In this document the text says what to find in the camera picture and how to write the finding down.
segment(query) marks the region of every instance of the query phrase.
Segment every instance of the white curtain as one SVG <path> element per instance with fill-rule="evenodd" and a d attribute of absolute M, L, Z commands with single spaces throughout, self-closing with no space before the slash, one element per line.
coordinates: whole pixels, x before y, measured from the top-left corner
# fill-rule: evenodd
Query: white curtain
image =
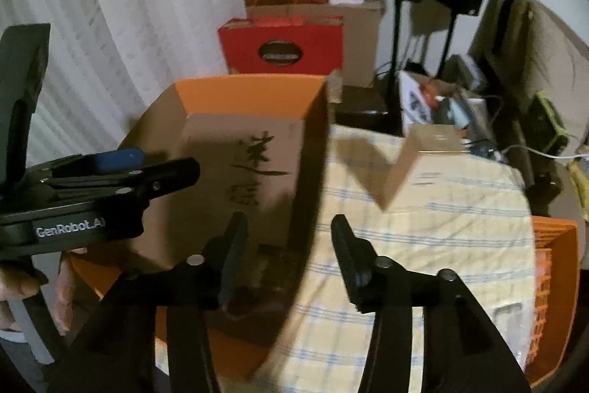
<path fill-rule="evenodd" d="M 225 73 L 217 29 L 243 0 L 0 0 L 0 32 L 51 24 L 28 164 L 112 150 L 176 79 Z"/>

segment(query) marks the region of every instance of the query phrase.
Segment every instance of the yellow checkered tablecloth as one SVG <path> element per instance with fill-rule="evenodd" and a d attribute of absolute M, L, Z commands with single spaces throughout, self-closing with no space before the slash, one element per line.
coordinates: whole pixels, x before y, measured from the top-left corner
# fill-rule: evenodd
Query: yellow checkered tablecloth
<path fill-rule="evenodd" d="M 411 202 L 398 198 L 383 212 L 371 192 L 402 143 L 332 127 L 313 248 L 294 307 L 266 363 L 248 383 L 222 381 L 226 393 L 357 391 L 374 317 L 357 313 L 348 301 L 331 243 L 338 213 L 379 255 L 408 270 L 456 270 L 523 364 L 534 319 L 535 256 L 515 171 L 470 155 L 448 157 L 436 188 Z M 414 309 L 410 392 L 421 387 L 421 313 Z"/>

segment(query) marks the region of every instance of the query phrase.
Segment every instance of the orange crate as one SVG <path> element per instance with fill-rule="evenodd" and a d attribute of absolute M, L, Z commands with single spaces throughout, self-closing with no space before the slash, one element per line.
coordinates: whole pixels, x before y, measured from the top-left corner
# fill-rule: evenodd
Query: orange crate
<path fill-rule="evenodd" d="M 534 387 L 560 366 L 575 317 L 579 287 L 576 223 L 532 217 L 536 241 L 536 322 L 525 376 Z"/>

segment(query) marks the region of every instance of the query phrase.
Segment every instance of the brown cardboard box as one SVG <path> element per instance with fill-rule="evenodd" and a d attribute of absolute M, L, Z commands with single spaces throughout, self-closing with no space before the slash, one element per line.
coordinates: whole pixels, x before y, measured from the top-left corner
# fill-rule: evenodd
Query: brown cardboard box
<path fill-rule="evenodd" d="M 385 13 L 383 0 L 367 0 L 363 4 L 287 4 L 252 6 L 247 17 L 269 15 L 340 15 L 343 17 L 343 84 L 371 87 L 378 44 L 379 25 Z"/>
<path fill-rule="evenodd" d="M 441 162 L 441 157 L 467 153 L 452 125 L 410 126 L 399 157 L 382 184 L 379 206 L 387 210 L 401 190 L 409 202 L 409 197 L 419 197 L 420 189 L 435 187 L 435 180 L 444 169 L 441 163 L 447 163 Z"/>
<path fill-rule="evenodd" d="M 242 74 L 180 80 L 143 114 L 121 146 L 162 161 L 193 156 L 197 184 L 155 199 L 136 239 L 88 252 L 76 269 L 104 294 L 121 268 L 168 269 L 247 214 L 250 239 L 239 272 L 240 312 L 207 318 L 217 373 L 251 375 L 285 321 L 310 248 L 325 164 L 325 78 Z M 110 270 L 104 270 L 104 264 Z M 165 341 L 164 315 L 157 336 Z"/>

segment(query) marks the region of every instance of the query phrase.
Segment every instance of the cardboard box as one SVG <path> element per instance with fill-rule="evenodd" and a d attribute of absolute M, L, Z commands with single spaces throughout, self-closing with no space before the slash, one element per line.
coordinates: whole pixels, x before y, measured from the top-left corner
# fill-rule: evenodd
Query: cardboard box
<path fill-rule="evenodd" d="M 329 75 L 342 69 L 342 18 L 232 19 L 219 29 L 230 73 Z"/>
<path fill-rule="evenodd" d="M 193 156 L 201 177 L 193 187 L 153 200 L 142 236 L 90 249 L 87 260 L 114 264 L 116 271 L 168 269 L 222 234 L 234 211 L 247 214 L 250 240 L 239 283 L 247 287 L 250 303 L 241 301 L 245 314 L 229 318 L 215 312 L 207 318 L 216 371 L 229 378 L 243 379 L 261 365 L 297 292 L 316 224 L 327 108 L 325 79 L 319 76 L 180 80 L 121 144 L 143 149 L 151 161 Z M 76 264 L 102 294 L 117 276 L 104 268 Z M 100 280 L 105 274 L 110 281 Z M 264 308 L 269 302 L 272 307 Z M 162 315 L 157 335 L 165 341 Z"/>
<path fill-rule="evenodd" d="M 435 188 L 448 157 L 467 153 L 451 125 L 410 126 L 399 157 L 382 183 L 379 206 L 387 210 L 401 190 L 404 201 L 419 198 L 423 188 Z"/>
<path fill-rule="evenodd" d="M 343 18 L 343 83 L 355 87 L 370 87 L 374 80 L 379 26 L 385 10 L 383 0 L 367 0 L 357 5 L 253 6 L 247 8 L 247 17 L 340 15 Z"/>

